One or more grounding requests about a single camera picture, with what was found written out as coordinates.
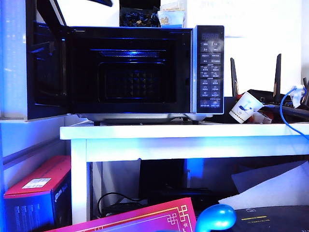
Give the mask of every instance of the asus box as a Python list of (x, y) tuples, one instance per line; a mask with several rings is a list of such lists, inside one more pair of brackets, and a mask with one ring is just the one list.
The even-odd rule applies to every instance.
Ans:
[(70, 156), (54, 156), (4, 194), (8, 232), (71, 225)]

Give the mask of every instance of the white table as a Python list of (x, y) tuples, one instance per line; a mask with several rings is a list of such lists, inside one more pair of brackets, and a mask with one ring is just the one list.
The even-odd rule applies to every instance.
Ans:
[[(309, 123), (291, 124), (309, 134)], [(72, 220), (90, 220), (89, 163), (309, 154), (309, 140), (285, 124), (117, 125), (60, 128), (71, 140)]]

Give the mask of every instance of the red box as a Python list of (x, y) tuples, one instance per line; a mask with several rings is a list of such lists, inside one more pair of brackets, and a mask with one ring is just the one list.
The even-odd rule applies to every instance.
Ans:
[(190, 198), (148, 206), (49, 232), (154, 232), (174, 230), (194, 232), (196, 217)]
[(4, 194), (7, 231), (71, 225), (70, 156), (54, 156)]

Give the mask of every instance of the microwave control panel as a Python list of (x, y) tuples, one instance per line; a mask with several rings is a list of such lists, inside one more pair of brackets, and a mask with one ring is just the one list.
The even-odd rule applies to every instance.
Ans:
[(224, 27), (197, 26), (196, 30), (197, 113), (224, 112)]

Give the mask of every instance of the control button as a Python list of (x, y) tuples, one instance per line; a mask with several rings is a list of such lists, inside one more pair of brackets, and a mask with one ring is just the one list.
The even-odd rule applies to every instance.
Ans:
[(209, 101), (210, 102), (210, 108), (219, 108), (220, 107), (220, 100), (213, 100)]
[(221, 53), (211, 53), (211, 58), (221, 59)]
[(211, 57), (211, 53), (210, 52), (201, 53), (201, 59), (203, 59), (203, 58), (210, 58), (210, 57)]
[(200, 100), (199, 101), (199, 107), (201, 108), (209, 108), (211, 106), (209, 100)]
[(211, 92), (211, 97), (220, 97), (220, 91)]
[(211, 72), (211, 77), (220, 78), (221, 77), (221, 73), (217, 72), (217, 71)]
[(207, 78), (210, 77), (210, 72), (201, 72), (201, 78)]
[(201, 47), (206, 47), (206, 46), (208, 46), (208, 42), (206, 41), (201, 42)]
[(209, 62), (210, 62), (210, 59), (206, 59), (206, 58), (201, 59), (201, 64), (208, 64)]
[(218, 47), (213, 47), (212, 51), (213, 52), (221, 52), (221, 47), (219, 47), (219, 46)]
[(206, 86), (206, 85), (209, 85), (210, 84), (210, 81), (209, 80), (201, 80), (201, 86)]
[(211, 64), (220, 64), (221, 59), (220, 58), (211, 58)]
[(216, 92), (218, 92), (218, 91), (220, 91), (219, 87), (220, 87), (220, 86), (211, 86), (211, 91), (216, 91)]
[(201, 97), (210, 97), (211, 93), (209, 91), (201, 91), (200, 96)]
[(220, 72), (221, 71), (221, 66), (220, 65), (211, 66), (211, 71)]
[(212, 85), (212, 86), (219, 86), (220, 85), (220, 79), (210, 80), (209, 84)]
[(201, 72), (208, 72), (209, 70), (209, 66), (201, 65)]
[(209, 88), (209, 86), (202, 86), (201, 87), (201, 91), (209, 91), (210, 90), (210, 88)]
[(209, 47), (201, 47), (201, 52), (209, 52)]

